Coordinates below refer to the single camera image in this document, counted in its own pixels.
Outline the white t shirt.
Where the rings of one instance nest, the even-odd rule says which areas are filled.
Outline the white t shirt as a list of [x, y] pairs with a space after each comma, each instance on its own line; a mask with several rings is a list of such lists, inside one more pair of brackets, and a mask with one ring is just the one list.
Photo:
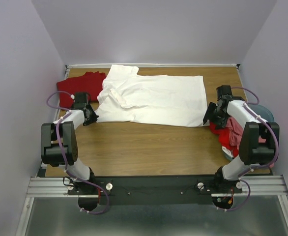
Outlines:
[[111, 66], [97, 97], [98, 122], [204, 126], [202, 76], [142, 76], [138, 71], [136, 66]]

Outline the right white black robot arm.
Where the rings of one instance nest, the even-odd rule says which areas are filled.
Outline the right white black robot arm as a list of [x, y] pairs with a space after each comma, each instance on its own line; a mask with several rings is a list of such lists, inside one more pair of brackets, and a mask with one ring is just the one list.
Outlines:
[[229, 85], [217, 87], [217, 102], [209, 103], [203, 123], [210, 122], [217, 129], [227, 126], [233, 118], [243, 129], [238, 156], [220, 167], [209, 186], [223, 193], [235, 186], [239, 179], [254, 170], [270, 169], [279, 156], [280, 127], [263, 119], [242, 97], [234, 96]]

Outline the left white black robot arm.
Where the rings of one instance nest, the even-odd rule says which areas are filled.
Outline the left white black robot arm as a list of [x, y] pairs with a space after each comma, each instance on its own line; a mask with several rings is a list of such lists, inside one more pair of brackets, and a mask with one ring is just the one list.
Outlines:
[[[55, 94], [64, 93], [69, 96], [73, 104], [70, 108], [53, 106], [49, 103]], [[47, 106], [58, 111], [65, 111], [59, 119], [41, 125], [41, 160], [42, 163], [62, 169], [70, 179], [71, 190], [91, 194], [94, 190], [101, 192], [95, 183], [93, 170], [79, 158], [76, 129], [88, 126], [98, 120], [98, 115], [90, 105], [90, 94], [77, 92], [70, 94], [57, 91], [46, 100]]]

